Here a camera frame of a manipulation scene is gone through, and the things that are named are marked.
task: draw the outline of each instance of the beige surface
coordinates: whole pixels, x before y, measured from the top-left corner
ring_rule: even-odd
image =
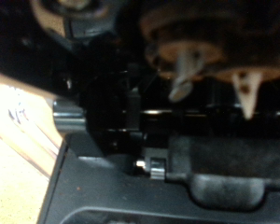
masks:
[[[8,114],[19,101],[20,123]],[[44,98],[0,84],[0,223],[36,223],[61,141]]]
[[[48,179],[0,139],[0,223],[36,223]]]

